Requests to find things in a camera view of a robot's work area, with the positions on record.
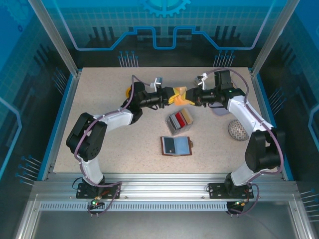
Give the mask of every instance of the speckled table surface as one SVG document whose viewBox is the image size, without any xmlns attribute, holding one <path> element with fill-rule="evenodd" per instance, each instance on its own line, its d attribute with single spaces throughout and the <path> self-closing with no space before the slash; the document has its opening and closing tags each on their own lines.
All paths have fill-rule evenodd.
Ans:
<svg viewBox="0 0 319 239">
<path fill-rule="evenodd" d="M 74 101 L 64 131 L 62 143 L 54 166 L 57 173 L 78 173 L 79 164 L 66 146 L 66 139 L 83 112 L 100 115 L 113 111 L 126 99 L 125 91 L 135 74 L 145 82 L 163 77 L 163 86 L 194 87 L 197 75 L 212 68 L 83 68 Z M 247 68 L 234 68 L 248 82 L 251 89 L 248 100 L 260 113 L 255 91 Z M 246 91 L 241 79 L 231 73 L 237 87 Z M 213 76 L 206 80 L 208 88 L 214 87 Z M 162 156 L 160 137 L 170 136 L 165 118 L 181 106 L 170 105 L 157 111 L 144 108 L 142 117 L 133 125 L 117 128 L 106 134 L 99 154 L 99 164 L 104 173 L 227 173 L 244 162 L 248 140 L 238 142 L 228 133 L 232 114 L 216 115 L 212 109 L 186 105 L 194 118 L 189 131 L 178 136 L 189 136 L 193 141 L 192 156 Z"/>
</svg>

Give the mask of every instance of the white mesh ball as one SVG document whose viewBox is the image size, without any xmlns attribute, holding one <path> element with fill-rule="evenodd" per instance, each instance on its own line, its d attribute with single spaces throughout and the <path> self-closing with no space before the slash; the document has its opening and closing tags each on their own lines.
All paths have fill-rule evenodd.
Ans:
<svg viewBox="0 0 319 239">
<path fill-rule="evenodd" d="M 249 139 L 246 130 L 238 120 L 234 120 L 229 124 L 228 132 L 230 136 L 237 141 L 245 141 Z"/>
</svg>

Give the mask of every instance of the brown book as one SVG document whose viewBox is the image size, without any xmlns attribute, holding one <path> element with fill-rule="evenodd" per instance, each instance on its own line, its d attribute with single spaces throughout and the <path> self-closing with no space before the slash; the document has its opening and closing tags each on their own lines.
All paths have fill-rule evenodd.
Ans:
<svg viewBox="0 0 319 239">
<path fill-rule="evenodd" d="M 161 153 L 165 156 L 189 156 L 192 155 L 192 141 L 189 137 L 161 137 Z"/>
<path fill-rule="evenodd" d="M 193 118 L 192 116 L 190 115 L 190 113 L 188 112 L 188 110 L 186 108 L 183 108 L 181 111 L 180 111 L 184 117 L 184 119 L 186 120 L 187 124 L 190 124 L 190 123 L 193 123 Z"/>
</svg>

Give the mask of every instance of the gear logo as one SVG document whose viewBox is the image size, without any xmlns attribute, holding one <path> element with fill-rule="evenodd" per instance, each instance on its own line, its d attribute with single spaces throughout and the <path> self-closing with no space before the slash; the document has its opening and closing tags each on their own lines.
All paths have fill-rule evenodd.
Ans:
<svg viewBox="0 0 319 239">
<path fill-rule="evenodd" d="M 29 14 L 27 0 L 0 0 L 0 6 L 6 7 L 11 17 L 21 26 Z"/>
<path fill-rule="evenodd" d="M 155 13 L 155 16 L 160 15 L 166 17 L 167 15 L 173 16 L 179 14 L 181 9 L 186 9 L 186 4 L 190 3 L 190 0 L 140 0 L 144 6 L 144 10 L 148 10 L 150 14 Z"/>
</svg>

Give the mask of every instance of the glass panel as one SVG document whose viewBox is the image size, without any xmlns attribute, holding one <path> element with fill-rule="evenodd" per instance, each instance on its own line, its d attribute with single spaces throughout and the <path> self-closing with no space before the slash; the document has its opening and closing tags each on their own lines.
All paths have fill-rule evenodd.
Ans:
<svg viewBox="0 0 319 239">
<path fill-rule="evenodd" d="M 260 72 L 276 124 L 286 132 L 293 176 L 306 191 L 319 189 L 318 7 L 317 1 L 299 2 Z"/>
<path fill-rule="evenodd" d="M 15 238 L 70 73 L 29 3 L 1 2 L 0 238 Z"/>
<path fill-rule="evenodd" d="M 251 67 L 286 0 L 43 2 L 78 67 Z"/>
</svg>

